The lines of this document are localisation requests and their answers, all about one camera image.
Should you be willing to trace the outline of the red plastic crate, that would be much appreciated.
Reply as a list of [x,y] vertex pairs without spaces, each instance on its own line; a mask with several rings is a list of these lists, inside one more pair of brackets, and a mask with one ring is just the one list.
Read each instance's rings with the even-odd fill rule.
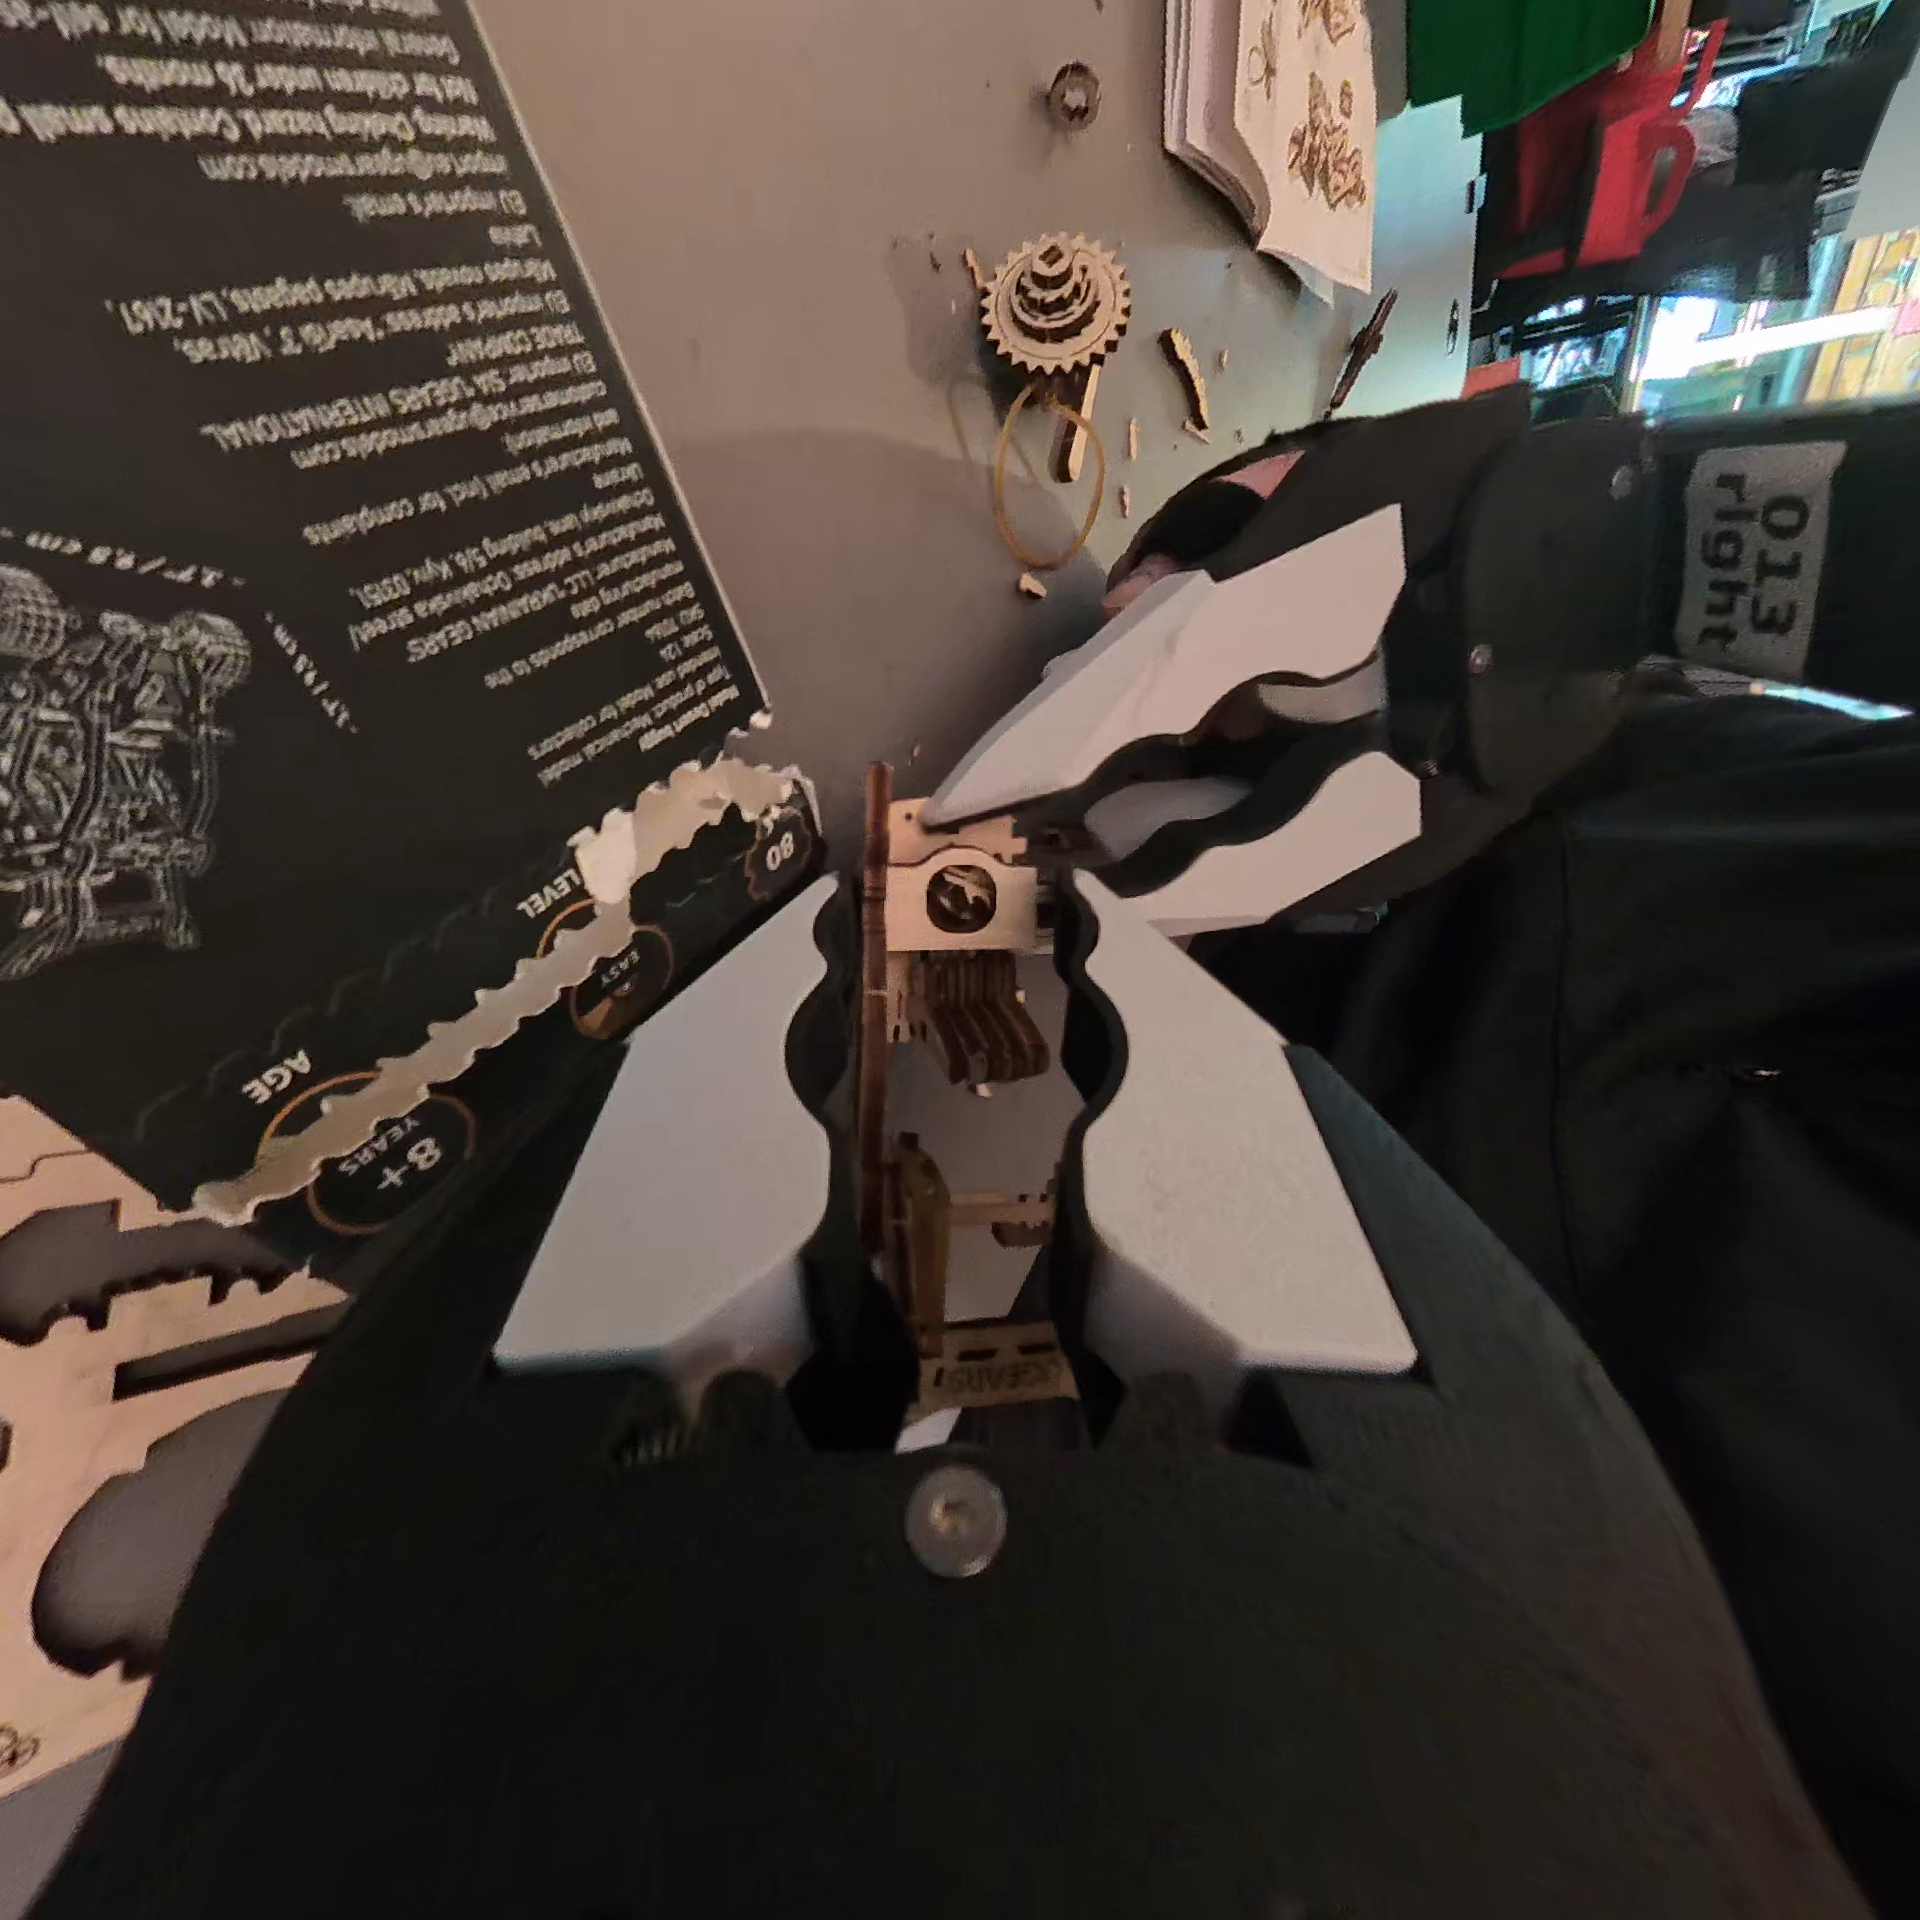
[[1639,256],[1696,167],[1689,124],[1727,17],[1661,30],[1500,129],[1476,226],[1476,295]]

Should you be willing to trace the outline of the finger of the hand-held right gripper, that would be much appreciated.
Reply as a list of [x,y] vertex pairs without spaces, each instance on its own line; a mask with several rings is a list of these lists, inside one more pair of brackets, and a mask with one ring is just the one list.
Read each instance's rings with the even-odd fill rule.
[[1419,839],[1423,791],[1387,752],[1288,746],[1259,776],[1139,778],[1038,833],[1064,893],[1092,873],[1155,925],[1261,925]]
[[1348,681],[1376,658],[1404,582],[1397,503],[1223,582],[1171,574],[1062,656],[952,765],[920,823],[947,829],[1070,792],[1144,740],[1193,736],[1247,685]]

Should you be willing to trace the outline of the wooden buggy model assembly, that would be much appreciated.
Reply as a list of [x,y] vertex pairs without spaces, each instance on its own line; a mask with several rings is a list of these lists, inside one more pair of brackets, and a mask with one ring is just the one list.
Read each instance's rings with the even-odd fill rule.
[[1044,1252],[1060,1170],[1027,1189],[956,1189],[920,1136],[889,1119],[894,1054],[920,1049],[951,1090],[983,1096],[1038,1081],[1051,1046],[1016,975],[1049,954],[1049,884],[1007,813],[935,826],[867,775],[856,868],[855,1201],[856,1232],[902,1317],[918,1366],[899,1448],[951,1441],[971,1414],[1073,1407],[1080,1392],[1049,1310],[956,1318],[956,1233]]

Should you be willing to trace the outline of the person's dark clothing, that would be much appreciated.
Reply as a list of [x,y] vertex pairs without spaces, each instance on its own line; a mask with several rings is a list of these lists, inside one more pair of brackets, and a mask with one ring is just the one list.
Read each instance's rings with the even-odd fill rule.
[[1500,832],[1193,952],[1635,1409],[1876,1914],[1916,1914],[1917,742],[1646,662]]

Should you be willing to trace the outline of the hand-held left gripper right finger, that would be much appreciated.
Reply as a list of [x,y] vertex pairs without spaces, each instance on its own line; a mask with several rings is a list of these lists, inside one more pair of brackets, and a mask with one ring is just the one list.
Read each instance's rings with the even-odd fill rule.
[[1214,1430],[1255,1375],[1415,1375],[1283,1036],[1089,873],[1055,958],[1084,1096],[1060,1252],[1079,1345],[1127,1386],[1185,1380]]

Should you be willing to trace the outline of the tan rubber band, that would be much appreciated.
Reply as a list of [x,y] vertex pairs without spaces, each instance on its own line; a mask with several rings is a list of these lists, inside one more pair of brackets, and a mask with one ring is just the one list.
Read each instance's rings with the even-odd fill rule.
[[[1062,545],[1060,550],[1041,556],[1039,550],[1030,549],[1016,533],[1005,503],[1005,465],[1015,446],[1016,425],[1022,416],[1028,412],[1030,405],[1039,405],[1041,412],[1067,420],[1070,426],[1086,434],[1087,452],[1095,458],[1095,490],[1087,503],[1087,512],[1077,530],[1077,535]],[[1055,396],[1051,384],[1044,376],[1030,376],[1022,384],[1020,393],[1005,408],[1005,416],[999,423],[999,434],[993,441],[993,458],[992,458],[992,520],[999,544],[1012,558],[1012,561],[1022,570],[1041,574],[1041,570],[1059,570],[1077,559],[1096,527],[1096,519],[1101,513],[1101,504],[1105,497],[1109,485],[1109,454],[1105,446],[1100,439],[1089,416],[1079,406],[1070,406],[1064,400]]]

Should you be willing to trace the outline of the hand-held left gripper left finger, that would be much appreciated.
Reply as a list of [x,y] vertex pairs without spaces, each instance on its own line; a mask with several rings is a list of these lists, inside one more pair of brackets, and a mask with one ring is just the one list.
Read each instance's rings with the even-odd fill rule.
[[622,1375],[612,1454],[894,1454],[917,1362],[856,1218],[856,908],[805,884],[641,1024],[493,1362]]

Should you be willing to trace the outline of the person's right hand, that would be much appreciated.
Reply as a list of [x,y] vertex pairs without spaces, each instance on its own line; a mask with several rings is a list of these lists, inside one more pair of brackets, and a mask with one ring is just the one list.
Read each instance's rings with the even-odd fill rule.
[[1259,456],[1217,465],[1172,495],[1116,559],[1100,615],[1116,616],[1164,577],[1200,568],[1285,486],[1303,442],[1259,447]]

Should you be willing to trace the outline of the green box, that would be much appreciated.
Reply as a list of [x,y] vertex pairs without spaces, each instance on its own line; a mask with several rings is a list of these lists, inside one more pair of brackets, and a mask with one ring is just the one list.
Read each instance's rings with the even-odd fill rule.
[[1630,56],[1652,2],[1406,2],[1409,104],[1457,104],[1465,134],[1510,128]]

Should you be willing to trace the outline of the thin wooden lever part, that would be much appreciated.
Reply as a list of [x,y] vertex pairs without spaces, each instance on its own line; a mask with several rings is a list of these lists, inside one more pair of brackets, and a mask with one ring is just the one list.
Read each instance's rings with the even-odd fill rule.
[[1383,340],[1384,340],[1387,325],[1393,314],[1397,303],[1399,303],[1399,287],[1390,285],[1377,296],[1377,301],[1376,301],[1373,311],[1368,312],[1366,322],[1363,322],[1360,328],[1352,334],[1351,344],[1347,349],[1347,357],[1344,357],[1344,360],[1340,365],[1340,372],[1335,376],[1335,385],[1332,385],[1332,393],[1328,398],[1324,420],[1332,420],[1347,406],[1348,398],[1352,396],[1352,388],[1360,381],[1360,375],[1377,357],[1377,352],[1383,348]]

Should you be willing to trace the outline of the small instruction booklet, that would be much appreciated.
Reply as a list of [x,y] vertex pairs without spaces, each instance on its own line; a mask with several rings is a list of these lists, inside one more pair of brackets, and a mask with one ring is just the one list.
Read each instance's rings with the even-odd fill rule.
[[1376,132],[1363,2],[1166,2],[1164,150],[1324,301],[1373,285]]

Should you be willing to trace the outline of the laser-cut plywood part sheet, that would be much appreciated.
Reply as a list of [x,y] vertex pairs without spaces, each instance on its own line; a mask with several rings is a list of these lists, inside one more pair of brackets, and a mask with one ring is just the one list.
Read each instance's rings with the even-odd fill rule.
[[239,1400],[292,1386],[339,1287],[171,1210],[27,1098],[5,1098],[5,1274],[51,1273],[99,1249],[102,1297],[83,1280],[32,1327],[5,1332],[3,1414],[3,1792],[118,1742],[149,1680],[123,1649],[77,1668],[41,1641],[37,1593],[69,1524],[157,1441]]

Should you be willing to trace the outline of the stepped wooden gear stack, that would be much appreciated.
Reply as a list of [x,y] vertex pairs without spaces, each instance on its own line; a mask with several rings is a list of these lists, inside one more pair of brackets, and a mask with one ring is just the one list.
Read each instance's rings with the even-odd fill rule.
[[1016,378],[1016,398],[1059,420],[1059,482],[1077,482],[1086,469],[1096,381],[1131,314],[1119,253],[1079,231],[1028,238],[977,280],[977,325],[992,357]]

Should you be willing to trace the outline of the black cardboard box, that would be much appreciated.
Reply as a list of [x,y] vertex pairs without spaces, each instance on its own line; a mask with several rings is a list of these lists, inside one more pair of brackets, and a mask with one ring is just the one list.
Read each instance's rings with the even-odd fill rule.
[[797,769],[468,5],[5,5],[5,1090],[312,1185]]

